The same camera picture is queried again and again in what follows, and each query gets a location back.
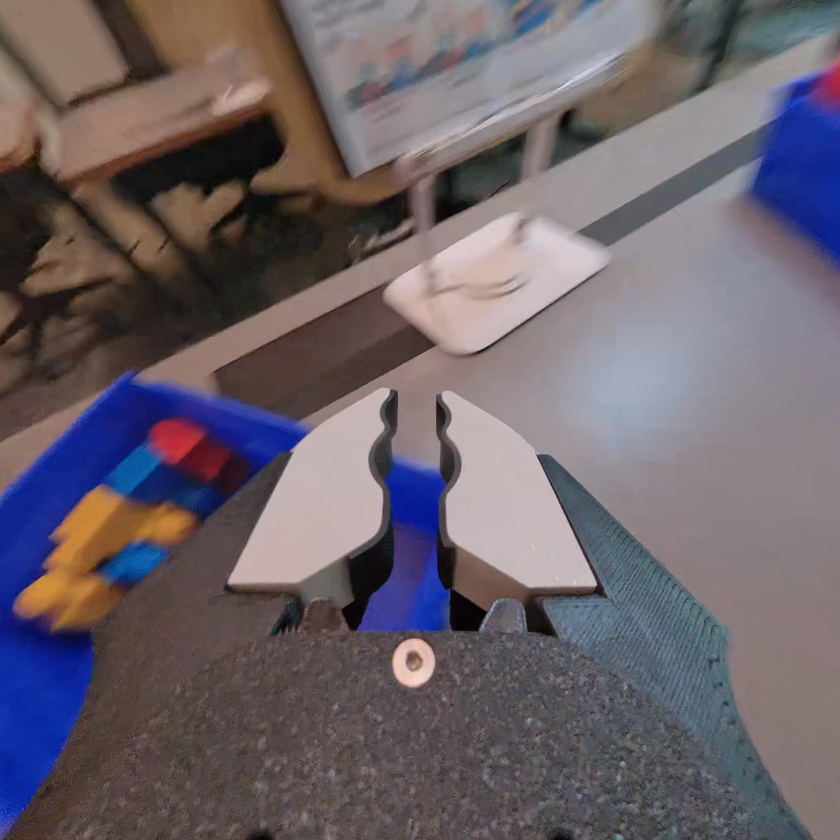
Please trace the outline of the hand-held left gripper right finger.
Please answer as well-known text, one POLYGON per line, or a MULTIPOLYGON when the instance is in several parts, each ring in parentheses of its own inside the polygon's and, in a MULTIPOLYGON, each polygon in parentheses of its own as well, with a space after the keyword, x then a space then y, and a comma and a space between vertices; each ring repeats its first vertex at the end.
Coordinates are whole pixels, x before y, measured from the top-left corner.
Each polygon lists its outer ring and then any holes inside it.
POLYGON ((437 571, 477 607, 587 596, 599 588, 535 448, 452 391, 436 396, 437 571))

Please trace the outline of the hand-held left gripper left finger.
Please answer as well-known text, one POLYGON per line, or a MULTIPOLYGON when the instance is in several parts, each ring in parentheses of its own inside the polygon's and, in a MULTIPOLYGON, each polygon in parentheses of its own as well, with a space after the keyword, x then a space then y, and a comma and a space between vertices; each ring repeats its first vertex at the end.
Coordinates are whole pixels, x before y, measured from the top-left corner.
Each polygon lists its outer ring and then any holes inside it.
POLYGON ((393 571, 398 394, 382 387, 314 427, 288 454, 227 578, 242 593, 327 598, 365 611, 393 571))

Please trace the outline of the pile of mixed mega blocks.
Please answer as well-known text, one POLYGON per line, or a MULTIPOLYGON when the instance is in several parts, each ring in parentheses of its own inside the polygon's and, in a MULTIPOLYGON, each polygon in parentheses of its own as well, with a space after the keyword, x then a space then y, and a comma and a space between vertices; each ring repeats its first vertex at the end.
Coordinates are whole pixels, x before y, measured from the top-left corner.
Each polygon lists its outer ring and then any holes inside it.
POLYGON ((53 549, 14 614, 54 635, 89 632, 252 473, 246 456, 204 425, 161 420, 53 531, 53 549))

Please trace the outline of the blue plastic bin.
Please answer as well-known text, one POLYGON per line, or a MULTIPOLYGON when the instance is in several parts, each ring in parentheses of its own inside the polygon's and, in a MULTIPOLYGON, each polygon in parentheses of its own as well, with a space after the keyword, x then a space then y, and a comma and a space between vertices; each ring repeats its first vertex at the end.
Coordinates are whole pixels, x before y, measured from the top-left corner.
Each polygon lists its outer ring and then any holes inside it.
POLYGON ((838 263, 838 59, 784 90, 763 141, 751 193, 838 263))
MULTIPOLYGON (((243 456, 255 474, 307 429, 283 416, 172 384, 118 378, 2 495, 2 834, 35 795, 64 747, 93 669, 87 636, 49 636, 13 617, 15 596, 36 577, 49 535, 82 496, 140 445, 151 427, 187 417, 243 456)), ((396 459, 387 479, 397 528, 395 568, 373 595, 364 632, 438 631, 448 596, 436 581, 435 467, 396 459)))

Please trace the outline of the wooden desk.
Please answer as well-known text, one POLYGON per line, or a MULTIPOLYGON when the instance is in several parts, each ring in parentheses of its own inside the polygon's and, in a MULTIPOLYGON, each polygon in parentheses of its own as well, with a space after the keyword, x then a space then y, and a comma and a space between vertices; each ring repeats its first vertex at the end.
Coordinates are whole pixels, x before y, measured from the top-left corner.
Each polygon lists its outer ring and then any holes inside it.
POLYGON ((264 116, 270 92, 265 77, 179 70, 64 111, 41 164, 69 189, 111 179, 264 116))

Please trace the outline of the printed instruction sheet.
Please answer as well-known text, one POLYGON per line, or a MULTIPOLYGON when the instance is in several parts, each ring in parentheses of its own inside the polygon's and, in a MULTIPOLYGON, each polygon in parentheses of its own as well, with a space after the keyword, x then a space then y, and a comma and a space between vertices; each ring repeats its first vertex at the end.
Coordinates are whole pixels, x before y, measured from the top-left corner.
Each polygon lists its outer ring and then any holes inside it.
POLYGON ((650 38, 641 1, 284 1, 348 173, 387 165, 650 38))

